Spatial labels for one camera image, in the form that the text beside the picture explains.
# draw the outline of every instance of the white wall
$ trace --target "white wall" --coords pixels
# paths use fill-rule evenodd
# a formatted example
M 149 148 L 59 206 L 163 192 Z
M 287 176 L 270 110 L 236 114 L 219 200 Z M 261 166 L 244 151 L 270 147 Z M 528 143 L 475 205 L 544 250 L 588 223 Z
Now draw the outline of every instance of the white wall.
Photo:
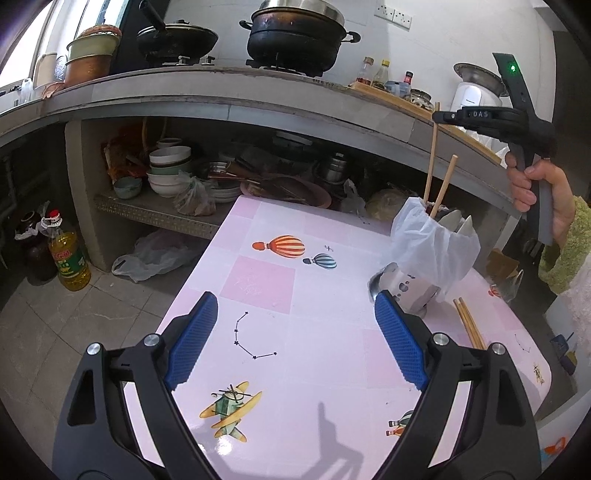
M 388 5 L 413 17 L 410 32 L 374 16 L 374 0 L 330 0 L 345 16 L 346 29 L 362 36 L 358 44 L 343 44 L 336 65 L 324 79 L 348 84 L 363 57 L 379 64 L 391 61 L 390 77 L 402 80 L 414 72 L 413 86 L 430 93 L 448 108 L 459 78 L 458 62 L 496 71 L 493 51 L 515 54 L 539 116 L 551 120 L 556 85 L 553 33 L 530 0 L 388 0 Z M 211 28 L 219 35 L 213 49 L 216 64 L 243 66 L 248 58 L 248 31 L 238 25 L 250 20 L 260 0 L 171 0 L 165 20 L 179 18 Z

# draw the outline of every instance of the blue gripper pad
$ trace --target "blue gripper pad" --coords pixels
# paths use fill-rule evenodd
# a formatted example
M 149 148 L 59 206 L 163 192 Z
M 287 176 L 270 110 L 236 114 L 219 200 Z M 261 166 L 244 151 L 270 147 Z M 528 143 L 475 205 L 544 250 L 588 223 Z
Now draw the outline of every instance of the blue gripper pad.
M 423 390 L 429 381 L 425 373 L 423 351 L 412 336 L 404 320 L 385 293 L 375 300 L 375 319 L 407 382 Z
M 187 327 L 170 349 L 168 356 L 168 371 L 164 377 L 164 383 L 170 391 L 188 380 L 197 358 L 199 358 L 205 342 L 216 324 L 216 296 L 205 292 L 197 302 L 196 308 L 189 315 L 191 318 Z

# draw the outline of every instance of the silver screw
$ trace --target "silver screw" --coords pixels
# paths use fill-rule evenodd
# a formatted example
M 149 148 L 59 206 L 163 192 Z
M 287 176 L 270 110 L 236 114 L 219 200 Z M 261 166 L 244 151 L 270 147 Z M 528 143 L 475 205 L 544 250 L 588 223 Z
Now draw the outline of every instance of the silver screw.
M 150 333 L 144 337 L 144 345 L 145 346 L 156 346 L 160 341 L 160 335 L 156 335 L 155 333 Z
M 86 353 L 89 355 L 96 355 L 100 352 L 100 343 L 91 343 L 86 349 Z
M 433 342 L 436 345 L 444 346 L 449 343 L 449 337 L 445 333 L 436 333 L 433 335 Z
M 507 348 L 505 348 L 505 345 L 503 345 L 502 343 L 493 343 L 492 351 L 495 352 L 497 355 L 504 355 L 507 351 Z

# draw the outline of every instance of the tiled floor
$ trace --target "tiled floor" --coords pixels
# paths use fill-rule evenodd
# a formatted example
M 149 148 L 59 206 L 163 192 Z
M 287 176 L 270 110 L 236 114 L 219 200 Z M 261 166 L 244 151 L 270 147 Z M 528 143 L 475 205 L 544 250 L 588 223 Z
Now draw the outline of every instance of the tiled floor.
M 135 284 L 93 268 L 90 285 L 25 279 L 0 313 L 0 398 L 29 445 L 51 466 L 61 405 L 89 343 L 134 345 L 156 330 L 195 262 Z

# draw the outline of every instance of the shelf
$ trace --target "shelf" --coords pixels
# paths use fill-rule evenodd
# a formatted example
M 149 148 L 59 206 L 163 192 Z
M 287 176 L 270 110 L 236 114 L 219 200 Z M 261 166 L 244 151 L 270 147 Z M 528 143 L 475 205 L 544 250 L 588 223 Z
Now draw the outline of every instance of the shelf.
M 163 198 L 146 188 L 139 196 L 122 200 L 114 192 L 99 193 L 94 198 L 101 212 L 113 213 L 129 220 L 147 223 L 166 230 L 186 233 L 211 240 L 226 219 L 233 203 L 218 203 L 216 213 L 204 217 L 192 217 L 178 213 L 172 198 Z

